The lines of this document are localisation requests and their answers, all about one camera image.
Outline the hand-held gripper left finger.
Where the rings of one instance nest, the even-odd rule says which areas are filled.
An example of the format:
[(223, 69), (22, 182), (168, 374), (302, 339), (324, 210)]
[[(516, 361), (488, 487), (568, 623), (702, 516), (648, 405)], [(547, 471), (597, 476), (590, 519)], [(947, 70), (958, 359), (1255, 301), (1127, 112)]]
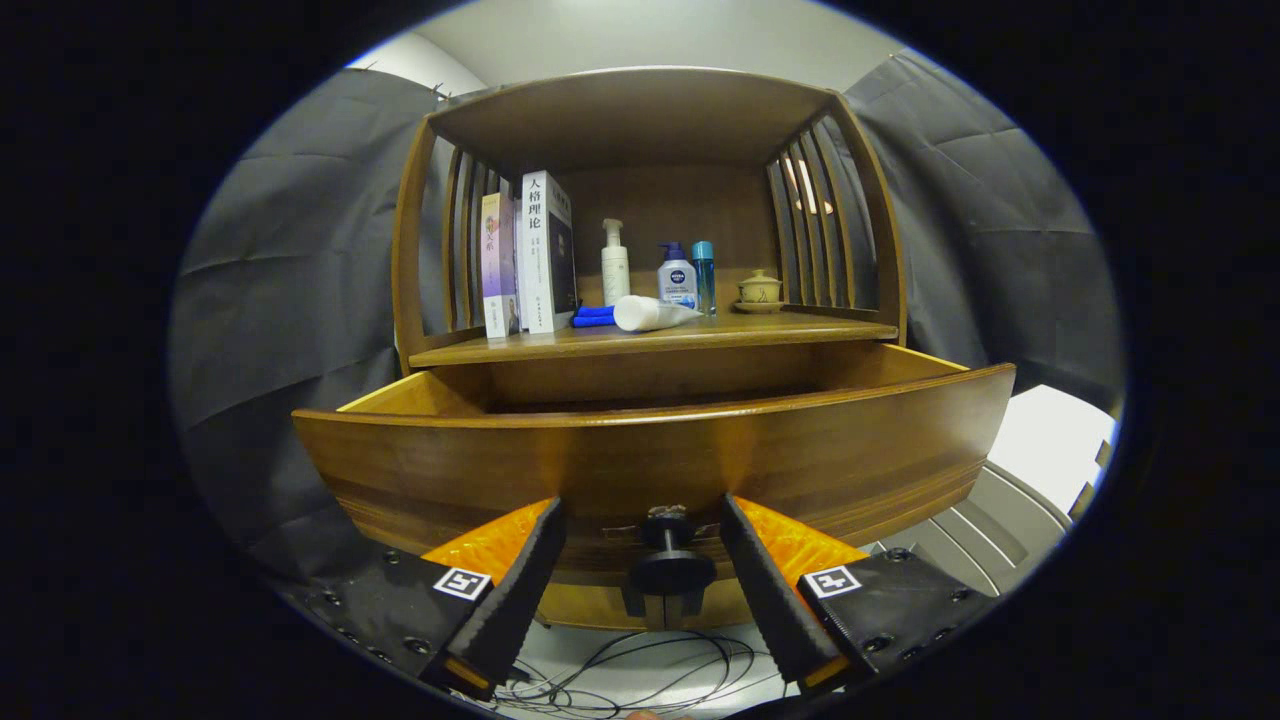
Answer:
[(564, 502), (547, 498), (461, 536), (434, 560), (366, 541), (347, 571), (288, 582), (283, 596), (376, 662), (488, 701), (509, 679), (566, 537)]

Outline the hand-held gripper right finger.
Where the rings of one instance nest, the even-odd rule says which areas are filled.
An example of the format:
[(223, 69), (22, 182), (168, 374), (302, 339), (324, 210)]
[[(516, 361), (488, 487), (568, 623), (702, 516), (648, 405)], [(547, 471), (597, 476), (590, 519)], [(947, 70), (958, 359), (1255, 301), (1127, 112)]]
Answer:
[(719, 537), (781, 676), (804, 694), (895, 673), (995, 605), (915, 551), (867, 553), (733, 495)]

